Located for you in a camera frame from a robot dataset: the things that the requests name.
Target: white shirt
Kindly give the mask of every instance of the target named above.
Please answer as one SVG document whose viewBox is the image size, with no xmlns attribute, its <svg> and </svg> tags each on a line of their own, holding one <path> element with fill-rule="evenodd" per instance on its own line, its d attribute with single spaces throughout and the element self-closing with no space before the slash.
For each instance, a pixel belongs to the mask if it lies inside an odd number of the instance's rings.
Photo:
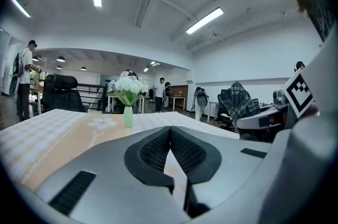
<svg viewBox="0 0 338 224">
<path fill-rule="evenodd" d="M 158 83 L 155 87 L 155 97 L 163 97 L 163 91 L 165 89 L 164 83 Z"/>
<path fill-rule="evenodd" d="M 32 51 L 30 51 L 29 48 L 25 48 L 21 52 L 21 56 L 22 56 L 22 63 L 23 63 L 24 72 L 22 74 L 20 84 L 30 84 L 31 83 L 30 68 L 27 68 L 27 70 L 25 70 L 25 66 L 28 65 L 28 64 L 33 64 Z"/>
</svg>

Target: green vase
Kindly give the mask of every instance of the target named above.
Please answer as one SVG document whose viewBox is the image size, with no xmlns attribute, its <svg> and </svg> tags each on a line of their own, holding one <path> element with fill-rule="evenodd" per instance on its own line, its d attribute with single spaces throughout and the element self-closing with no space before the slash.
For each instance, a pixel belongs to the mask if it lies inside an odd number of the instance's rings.
<svg viewBox="0 0 338 224">
<path fill-rule="evenodd" d="M 133 127 L 133 107 L 125 107 L 125 111 L 123 112 L 123 119 L 125 121 L 126 128 Z"/>
</svg>

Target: black cap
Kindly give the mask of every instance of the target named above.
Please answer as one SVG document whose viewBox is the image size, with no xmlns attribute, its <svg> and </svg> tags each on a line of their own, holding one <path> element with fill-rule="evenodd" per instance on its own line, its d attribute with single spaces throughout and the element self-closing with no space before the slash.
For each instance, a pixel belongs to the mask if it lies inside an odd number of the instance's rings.
<svg viewBox="0 0 338 224">
<path fill-rule="evenodd" d="M 303 64 L 302 61 L 298 61 L 298 62 L 296 63 L 296 69 L 298 70 L 301 66 L 305 67 L 305 65 Z"/>
<path fill-rule="evenodd" d="M 30 40 L 30 42 L 28 44 L 35 44 L 34 40 Z"/>
</svg>

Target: desk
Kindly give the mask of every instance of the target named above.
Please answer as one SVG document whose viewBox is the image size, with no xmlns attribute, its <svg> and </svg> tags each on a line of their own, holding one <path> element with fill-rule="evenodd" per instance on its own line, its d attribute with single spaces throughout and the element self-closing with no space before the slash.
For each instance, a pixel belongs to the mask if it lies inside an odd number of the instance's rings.
<svg viewBox="0 0 338 224">
<path fill-rule="evenodd" d="M 110 99 L 118 98 L 117 95 L 114 94 L 108 94 L 108 112 L 114 111 L 114 103 L 111 103 L 111 109 L 110 109 Z M 142 103 L 142 113 L 144 113 L 144 96 L 139 96 L 139 103 L 138 103 L 138 112 L 141 113 L 141 103 Z"/>
<path fill-rule="evenodd" d="M 33 87 L 30 87 L 30 91 L 31 92 L 36 92 L 36 94 L 37 94 L 37 110 L 39 112 L 39 115 L 41 115 L 41 97 L 40 97 L 40 93 L 43 92 L 43 87 L 33 86 Z"/>
<path fill-rule="evenodd" d="M 10 178 L 36 191 L 50 174 L 99 143 L 173 125 L 239 139 L 237 133 L 177 112 L 134 114 L 134 126 L 125 128 L 122 114 L 54 109 L 0 131 L 0 153 Z M 177 167 L 177 161 L 171 152 L 164 172 L 175 180 L 174 198 L 177 194 L 176 197 L 184 200 L 186 176 Z"/>
<path fill-rule="evenodd" d="M 211 104 L 216 104 L 217 106 L 218 101 L 209 101 L 209 114 L 208 114 L 208 120 L 207 120 L 208 123 L 210 122 Z"/>
<path fill-rule="evenodd" d="M 185 110 L 185 97 L 183 96 L 169 96 L 169 98 L 174 98 L 173 102 L 173 111 L 175 110 L 175 99 L 183 99 L 183 110 Z"/>
</svg>

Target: plaid shirt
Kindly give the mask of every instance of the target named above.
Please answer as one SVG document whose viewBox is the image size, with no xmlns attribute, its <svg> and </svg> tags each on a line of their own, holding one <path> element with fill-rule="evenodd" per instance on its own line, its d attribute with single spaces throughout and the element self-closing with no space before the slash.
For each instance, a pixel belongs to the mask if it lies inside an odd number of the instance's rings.
<svg viewBox="0 0 338 224">
<path fill-rule="evenodd" d="M 238 81 L 222 93 L 221 101 L 227 108 L 234 125 L 240 117 L 260 113 L 258 99 L 251 99 L 249 93 Z"/>
</svg>

